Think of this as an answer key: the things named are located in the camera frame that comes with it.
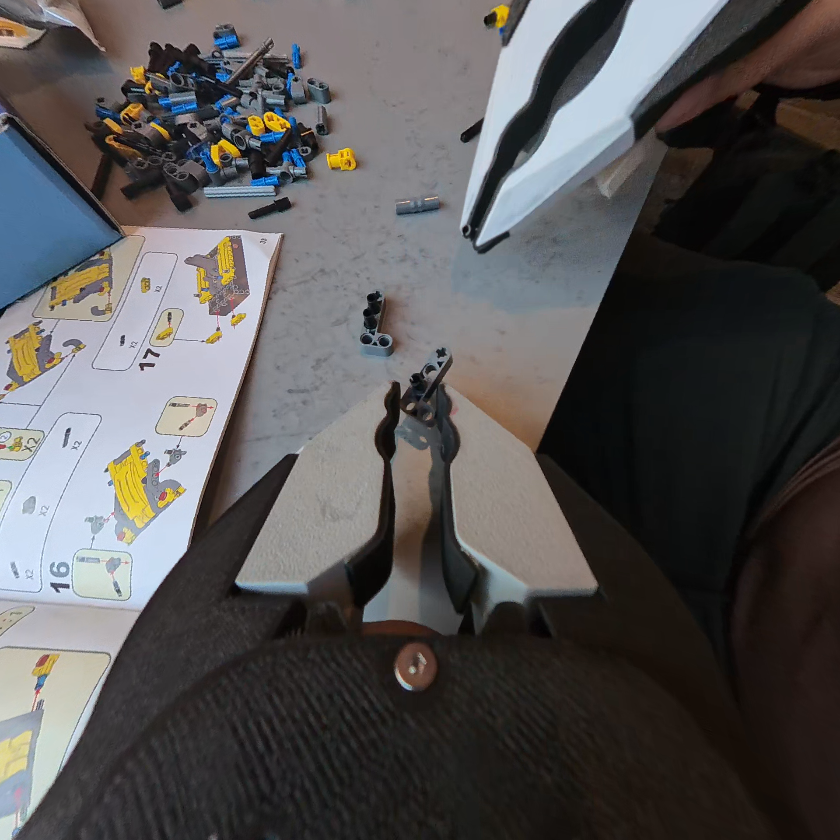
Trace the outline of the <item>pile of mixed small pieces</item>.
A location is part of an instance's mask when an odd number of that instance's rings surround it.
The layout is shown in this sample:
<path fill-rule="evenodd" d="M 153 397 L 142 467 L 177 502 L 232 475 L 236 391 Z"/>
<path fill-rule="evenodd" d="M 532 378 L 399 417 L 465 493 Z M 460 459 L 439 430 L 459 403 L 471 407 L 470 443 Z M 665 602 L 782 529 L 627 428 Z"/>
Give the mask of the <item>pile of mixed small pieces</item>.
<path fill-rule="evenodd" d="M 126 199 L 165 190 L 182 214 L 202 196 L 264 206 L 309 179 L 330 131 L 329 84 L 303 75 L 299 44 L 278 54 L 268 38 L 250 51 L 231 23 L 212 39 L 208 50 L 150 42 L 120 96 L 96 100 L 85 126 L 100 155 L 96 198 L 115 169 L 128 178 Z"/>

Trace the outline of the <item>open instruction booklet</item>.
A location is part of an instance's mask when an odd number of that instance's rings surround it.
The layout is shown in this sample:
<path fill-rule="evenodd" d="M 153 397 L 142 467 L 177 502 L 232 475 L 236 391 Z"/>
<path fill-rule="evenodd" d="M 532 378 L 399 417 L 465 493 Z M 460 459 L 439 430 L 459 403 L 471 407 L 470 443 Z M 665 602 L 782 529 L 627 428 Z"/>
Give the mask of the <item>open instruction booklet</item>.
<path fill-rule="evenodd" d="M 283 240 L 136 227 L 2 316 L 2 838 L 187 549 Z"/>

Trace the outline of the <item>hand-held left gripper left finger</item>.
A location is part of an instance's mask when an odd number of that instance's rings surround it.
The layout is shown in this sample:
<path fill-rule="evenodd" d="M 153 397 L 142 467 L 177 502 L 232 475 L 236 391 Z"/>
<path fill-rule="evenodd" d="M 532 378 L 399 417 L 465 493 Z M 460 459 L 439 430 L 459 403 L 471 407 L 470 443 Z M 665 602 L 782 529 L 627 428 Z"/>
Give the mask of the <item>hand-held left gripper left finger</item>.
<path fill-rule="evenodd" d="M 240 590 L 364 608 L 392 573 L 400 386 L 379 385 L 308 442 L 252 544 Z"/>

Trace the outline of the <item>grey desk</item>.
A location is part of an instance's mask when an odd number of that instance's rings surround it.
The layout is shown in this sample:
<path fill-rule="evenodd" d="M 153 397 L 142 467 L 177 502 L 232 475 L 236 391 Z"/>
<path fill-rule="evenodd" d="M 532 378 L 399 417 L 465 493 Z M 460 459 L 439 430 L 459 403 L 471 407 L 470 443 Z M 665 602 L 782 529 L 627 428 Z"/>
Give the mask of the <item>grey desk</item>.
<path fill-rule="evenodd" d="M 250 51 L 302 50 L 302 73 L 329 84 L 330 131 L 309 179 L 283 188 L 292 207 L 251 220 L 263 200 L 199 197 L 179 213 L 165 190 L 105 206 L 133 228 L 233 229 L 283 234 L 255 347 L 198 509 L 224 455 L 216 494 L 234 501 L 276 465 L 292 467 L 318 433 L 386 382 L 400 394 L 438 347 L 452 385 L 535 449 L 648 194 L 658 162 L 642 163 L 616 197 L 592 182 L 555 197 L 485 255 L 462 238 L 460 219 L 479 139 L 463 129 L 484 115 L 500 52 L 482 18 L 493 2 L 81 2 L 103 54 L 75 29 L 2 58 L 2 93 L 87 188 L 100 155 L 85 128 L 96 98 L 118 98 L 150 42 L 212 47 L 233 24 Z M 326 154 L 351 148 L 354 171 Z M 435 212 L 396 216 L 395 202 L 437 195 Z M 366 297 L 382 290 L 391 355 L 363 354 Z M 401 528 L 432 507 L 425 455 L 397 436 L 393 486 Z"/>

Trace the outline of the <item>person's brown sweater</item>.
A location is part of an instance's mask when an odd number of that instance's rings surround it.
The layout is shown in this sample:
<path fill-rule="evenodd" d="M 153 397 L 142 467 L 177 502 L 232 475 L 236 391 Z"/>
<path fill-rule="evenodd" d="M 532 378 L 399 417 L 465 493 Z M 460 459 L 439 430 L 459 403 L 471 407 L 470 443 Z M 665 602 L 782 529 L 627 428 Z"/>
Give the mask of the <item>person's brown sweater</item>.
<path fill-rule="evenodd" d="M 754 523 L 731 615 L 739 704 L 813 838 L 839 838 L 839 447 Z"/>

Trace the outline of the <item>crumpled clear plastic bag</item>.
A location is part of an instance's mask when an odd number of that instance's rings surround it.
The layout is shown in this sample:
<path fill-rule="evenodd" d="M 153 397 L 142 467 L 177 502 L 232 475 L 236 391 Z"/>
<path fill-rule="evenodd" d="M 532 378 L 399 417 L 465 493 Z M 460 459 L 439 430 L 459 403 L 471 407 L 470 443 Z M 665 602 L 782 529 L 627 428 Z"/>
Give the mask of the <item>crumpled clear plastic bag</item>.
<path fill-rule="evenodd" d="M 47 28 L 73 28 L 86 36 L 101 53 L 106 52 L 78 1 L 36 1 L 35 5 L 40 22 Z"/>

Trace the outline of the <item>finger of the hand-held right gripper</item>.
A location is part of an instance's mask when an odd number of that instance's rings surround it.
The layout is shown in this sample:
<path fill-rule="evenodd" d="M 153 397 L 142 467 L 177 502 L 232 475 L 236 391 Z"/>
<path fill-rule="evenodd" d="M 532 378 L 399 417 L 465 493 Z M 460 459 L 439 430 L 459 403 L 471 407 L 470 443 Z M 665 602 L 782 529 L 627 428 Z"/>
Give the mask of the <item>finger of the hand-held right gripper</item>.
<path fill-rule="evenodd" d="M 579 184 L 627 152 L 636 137 L 635 108 L 726 5 L 722 1 L 598 3 L 598 41 L 565 79 L 553 102 L 550 124 L 524 147 L 516 166 L 532 156 L 534 146 L 543 147 L 543 135 L 553 136 L 554 130 L 559 131 L 564 152 L 563 172 L 576 175 Z M 575 187 L 566 183 L 555 194 Z M 499 241 L 473 239 L 472 245 L 484 253 Z"/>
<path fill-rule="evenodd" d="M 557 129 L 516 161 L 550 124 L 559 89 L 598 39 L 598 2 L 511 2 L 460 219 L 473 239 L 506 238 L 566 183 L 580 183 L 563 172 Z"/>

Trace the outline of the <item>yellow printed paper sheet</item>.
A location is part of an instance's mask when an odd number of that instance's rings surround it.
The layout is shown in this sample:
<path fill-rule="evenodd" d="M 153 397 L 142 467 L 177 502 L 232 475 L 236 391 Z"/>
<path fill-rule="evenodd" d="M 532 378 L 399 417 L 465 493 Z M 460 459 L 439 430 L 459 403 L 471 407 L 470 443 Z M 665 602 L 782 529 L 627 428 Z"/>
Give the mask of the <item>yellow printed paper sheet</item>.
<path fill-rule="evenodd" d="M 27 49 L 46 34 L 43 29 L 32 28 L 1 14 L 0 41 L 4 49 Z"/>

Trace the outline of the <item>person's legs in black pants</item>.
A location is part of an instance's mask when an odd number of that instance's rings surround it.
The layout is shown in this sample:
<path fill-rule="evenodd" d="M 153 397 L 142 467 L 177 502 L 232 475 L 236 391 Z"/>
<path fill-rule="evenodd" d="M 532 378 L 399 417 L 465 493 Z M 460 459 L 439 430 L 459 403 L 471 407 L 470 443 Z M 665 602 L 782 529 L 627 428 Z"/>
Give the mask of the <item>person's legs in black pants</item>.
<path fill-rule="evenodd" d="M 629 239 L 539 444 L 720 659 L 749 526 L 838 439 L 838 306 L 793 268 Z"/>

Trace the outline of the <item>person's right hand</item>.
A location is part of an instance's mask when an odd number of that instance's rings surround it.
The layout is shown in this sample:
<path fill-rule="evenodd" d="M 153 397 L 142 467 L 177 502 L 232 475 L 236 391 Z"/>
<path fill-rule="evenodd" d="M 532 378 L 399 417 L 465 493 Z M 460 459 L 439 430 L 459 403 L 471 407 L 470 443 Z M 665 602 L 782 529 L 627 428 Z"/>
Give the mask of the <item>person's right hand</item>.
<path fill-rule="evenodd" d="M 774 36 L 687 90 L 656 124 L 663 135 L 761 83 L 802 90 L 839 80 L 839 2 L 812 1 Z"/>

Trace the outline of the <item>dark blue cardboard box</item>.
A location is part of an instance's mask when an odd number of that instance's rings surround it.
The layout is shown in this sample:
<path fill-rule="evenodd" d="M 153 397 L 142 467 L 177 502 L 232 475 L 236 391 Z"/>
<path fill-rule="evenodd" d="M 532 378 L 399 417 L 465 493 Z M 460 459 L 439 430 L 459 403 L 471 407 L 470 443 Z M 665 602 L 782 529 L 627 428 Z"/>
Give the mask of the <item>dark blue cardboard box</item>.
<path fill-rule="evenodd" d="M 1 308 L 124 237 L 99 200 L 16 114 L 1 115 Z"/>

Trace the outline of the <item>dark grey L-shaped beam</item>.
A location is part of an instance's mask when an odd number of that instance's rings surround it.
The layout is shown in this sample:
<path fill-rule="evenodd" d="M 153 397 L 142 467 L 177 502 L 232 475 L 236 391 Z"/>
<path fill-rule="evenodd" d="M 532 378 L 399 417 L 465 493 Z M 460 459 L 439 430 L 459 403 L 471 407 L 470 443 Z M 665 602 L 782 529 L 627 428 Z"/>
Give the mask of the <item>dark grey L-shaped beam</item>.
<path fill-rule="evenodd" d="M 393 338 L 384 332 L 386 298 L 382 290 L 374 290 L 366 297 L 362 311 L 360 350 L 363 354 L 384 358 L 392 354 Z"/>
<path fill-rule="evenodd" d="M 438 388 L 452 363 L 449 348 L 436 348 L 420 370 L 411 374 L 401 397 L 404 419 L 397 428 L 397 436 L 417 450 L 428 449 L 433 443 L 433 429 L 438 425 Z"/>

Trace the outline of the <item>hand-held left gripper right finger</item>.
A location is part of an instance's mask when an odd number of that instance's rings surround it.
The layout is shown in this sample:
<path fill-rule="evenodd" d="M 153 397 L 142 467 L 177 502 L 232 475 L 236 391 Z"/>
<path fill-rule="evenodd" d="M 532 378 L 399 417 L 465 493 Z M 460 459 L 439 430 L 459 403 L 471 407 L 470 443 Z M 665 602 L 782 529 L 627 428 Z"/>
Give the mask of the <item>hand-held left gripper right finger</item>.
<path fill-rule="evenodd" d="M 457 634 L 503 605 L 591 599 L 595 573 L 535 454 L 452 385 L 436 394 L 429 480 L 446 603 Z"/>

